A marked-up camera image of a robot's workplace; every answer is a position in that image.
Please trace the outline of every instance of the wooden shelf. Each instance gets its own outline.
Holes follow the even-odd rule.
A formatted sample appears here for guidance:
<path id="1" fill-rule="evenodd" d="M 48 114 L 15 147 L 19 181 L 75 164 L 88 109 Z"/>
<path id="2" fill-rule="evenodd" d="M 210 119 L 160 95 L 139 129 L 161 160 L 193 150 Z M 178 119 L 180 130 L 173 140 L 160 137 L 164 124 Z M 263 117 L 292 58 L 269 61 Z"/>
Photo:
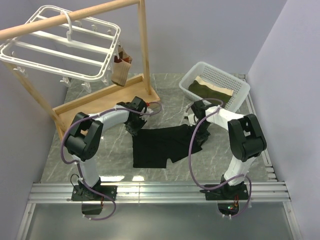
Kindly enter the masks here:
<path id="1" fill-rule="evenodd" d="M 159 102 L 160 98 L 151 87 L 150 95 L 145 89 L 144 75 L 139 74 L 129 78 L 124 87 L 112 85 L 93 92 L 76 100 L 60 105 L 53 110 L 59 116 L 66 128 L 70 127 L 75 115 L 79 112 L 85 114 L 99 113 L 113 108 L 118 102 L 131 102 L 135 96 L 145 102 Z M 60 139 L 64 131 L 56 124 Z"/>

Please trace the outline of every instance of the white drying rack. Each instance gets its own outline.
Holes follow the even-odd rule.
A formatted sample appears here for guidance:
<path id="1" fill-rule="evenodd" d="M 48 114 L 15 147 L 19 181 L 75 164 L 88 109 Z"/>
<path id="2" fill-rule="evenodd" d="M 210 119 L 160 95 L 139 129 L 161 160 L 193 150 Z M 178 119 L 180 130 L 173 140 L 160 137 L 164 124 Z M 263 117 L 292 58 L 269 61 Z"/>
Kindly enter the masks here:
<path id="1" fill-rule="evenodd" d="M 119 38 L 119 35 L 121 32 L 120 27 L 117 26 L 116 24 L 113 24 L 113 23 L 110 23 L 107 21 L 102 21 L 102 20 L 99 20 L 99 19 L 96 19 L 93 17 L 87 17 L 87 18 L 82 19 L 82 21 L 88 21 L 90 23 L 92 30 L 83 28 L 82 22 L 79 20 L 76 21 L 77 26 L 74 26 L 74 25 L 72 25 L 72 22 L 69 18 L 69 15 L 68 15 L 68 13 L 71 13 L 71 11 L 57 7 L 57 6 L 53 6 L 53 5 L 44 5 L 44 6 L 40 7 L 32 15 L 32 17 L 26 22 L 26 24 L 36 22 L 38 20 L 47 19 L 47 17 L 43 16 L 46 11 L 54 11 L 54 12 L 57 12 L 58 14 L 64 14 L 66 16 L 66 18 L 68 20 L 68 24 L 65 23 L 65 24 L 59 25 L 60 27 L 68 29 L 68 31 L 66 33 L 66 37 L 57 36 L 57 35 L 54 35 L 54 34 L 51 34 L 51 33 L 45 32 L 45 31 L 35 31 L 35 32 L 30 33 L 31 35 L 45 39 L 45 40 L 53 41 L 57 44 L 65 45 L 67 47 L 102 54 L 103 56 L 105 56 L 104 61 L 100 62 L 100 61 L 96 61 L 96 60 L 91 60 L 88 58 L 79 57 L 76 55 L 72 55 L 72 54 L 60 52 L 57 50 L 52 50 L 52 49 L 48 49 L 45 47 L 22 42 L 22 41 L 19 41 L 20 36 L 9 39 L 4 44 L 2 44 L 0 46 L 0 59 L 4 62 L 17 65 L 18 68 L 16 70 L 20 71 L 21 73 L 25 73 L 25 70 L 21 67 L 21 66 L 23 66 L 23 67 L 29 67 L 32 69 L 37 69 L 37 70 L 52 73 L 52 74 L 61 75 L 63 77 L 62 78 L 63 80 L 61 80 L 61 82 L 67 86 L 70 86 L 70 82 L 67 77 L 73 78 L 73 79 L 78 79 L 78 80 L 83 80 L 87 84 L 88 84 L 88 82 L 97 82 L 99 80 L 105 81 L 106 79 L 104 78 L 104 76 L 106 74 L 106 71 L 111 71 L 111 67 L 109 67 L 110 60 L 112 59 L 113 55 L 118 55 L 117 46 L 119 44 L 118 38 Z M 98 25 L 107 27 L 108 34 L 97 32 Z M 88 34 L 91 36 L 95 36 L 95 37 L 101 38 L 103 40 L 108 39 L 108 40 L 112 41 L 112 43 L 110 45 L 110 48 L 105 48 L 105 47 L 100 47 L 100 46 L 72 40 L 71 37 L 72 37 L 73 31 L 80 32 L 83 34 Z M 38 62 L 20 59 L 20 58 L 17 58 L 15 56 L 15 54 L 13 54 L 10 51 L 10 48 L 14 45 L 18 46 L 18 47 L 29 49 L 29 50 L 41 52 L 44 54 L 60 57 L 63 59 L 69 59 L 69 60 L 73 60 L 73 61 L 80 62 L 83 64 L 88 64 L 90 66 L 100 67 L 100 69 L 99 69 L 98 74 L 96 74 L 96 75 L 86 75 L 83 73 L 69 71 L 66 69 L 45 65 L 42 63 L 38 63 Z"/>

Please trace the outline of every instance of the wooden pole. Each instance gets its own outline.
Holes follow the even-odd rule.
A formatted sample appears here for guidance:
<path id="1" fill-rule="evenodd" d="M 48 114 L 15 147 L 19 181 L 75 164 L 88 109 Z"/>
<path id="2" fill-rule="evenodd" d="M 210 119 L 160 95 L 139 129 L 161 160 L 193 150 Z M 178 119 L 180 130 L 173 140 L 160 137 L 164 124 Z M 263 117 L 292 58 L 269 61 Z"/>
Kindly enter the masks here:
<path id="1" fill-rule="evenodd" d="M 143 64 L 143 82 L 144 82 L 145 90 L 149 95 L 151 95 L 145 0 L 139 1 L 138 18 L 139 18 L 140 44 L 141 44 L 142 64 Z"/>
<path id="2" fill-rule="evenodd" d="M 3 62 L 3 64 L 12 72 L 12 74 L 19 80 L 19 82 L 24 86 L 24 88 L 29 92 L 29 94 L 37 101 L 38 104 L 50 115 L 50 117 L 54 120 L 55 124 L 58 125 L 63 131 L 66 130 L 66 127 L 60 117 L 56 114 L 56 112 L 52 109 L 50 104 L 45 100 L 45 98 L 37 91 L 37 89 L 31 84 L 31 82 L 14 71 L 17 68 L 16 65 Z"/>
<path id="3" fill-rule="evenodd" d="M 100 5 L 87 7 L 81 10 L 72 11 L 68 13 L 68 15 L 71 21 L 76 21 L 138 3 L 140 3 L 140 0 L 114 0 Z M 66 24 L 67 22 L 67 18 L 63 14 L 19 26 L 14 26 L 11 28 L 0 30 L 0 40 L 12 39 L 17 36 L 30 34 L 47 28 L 52 28 L 61 24 Z"/>

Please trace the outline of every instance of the white wall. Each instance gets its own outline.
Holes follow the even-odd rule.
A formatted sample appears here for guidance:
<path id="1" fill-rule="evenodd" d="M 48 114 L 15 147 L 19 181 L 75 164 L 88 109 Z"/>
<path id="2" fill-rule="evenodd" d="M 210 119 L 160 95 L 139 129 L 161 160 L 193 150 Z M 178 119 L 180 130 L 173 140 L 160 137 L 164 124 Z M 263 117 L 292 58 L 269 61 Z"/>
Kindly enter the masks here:
<path id="1" fill-rule="evenodd" d="M 5 1 L 0 7 L 0 29 L 25 23 L 35 10 L 28 0 Z M 40 61 L 48 63 L 50 59 Z M 66 88 L 57 76 L 30 69 L 27 72 L 53 107 L 63 103 Z M 41 178 L 55 126 L 1 62 L 0 115 L 0 238 L 13 240 L 31 186 Z"/>
<path id="2" fill-rule="evenodd" d="M 78 10 L 107 0 L 30 0 Z M 186 73 L 199 61 L 248 73 L 286 0 L 145 0 L 152 73 Z M 121 42 L 142 72 L 137 6 L 96 16 L 121 27 Z"/>
<path id="3" fill-rule="evenodd" d="M 320 239 L 320 1 L 288 0 L 248 74 L 305 240 Z"/>

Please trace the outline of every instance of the black cloth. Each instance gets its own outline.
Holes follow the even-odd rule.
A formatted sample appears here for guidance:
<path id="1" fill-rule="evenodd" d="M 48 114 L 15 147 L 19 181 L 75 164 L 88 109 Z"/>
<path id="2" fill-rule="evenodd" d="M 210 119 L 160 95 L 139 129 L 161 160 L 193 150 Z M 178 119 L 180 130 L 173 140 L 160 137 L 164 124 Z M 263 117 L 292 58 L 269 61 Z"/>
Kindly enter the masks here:
<path id="1" fill-rule="evenodd" d="M 180 126 L 140 129 L 137 136 L 132 136 L 133 167 L 165 169 L 167 159 L 173 163 L 188 156 L 189 145 L 194 126 Z M 192 153 L 202 148 L 193 142 Z"/>

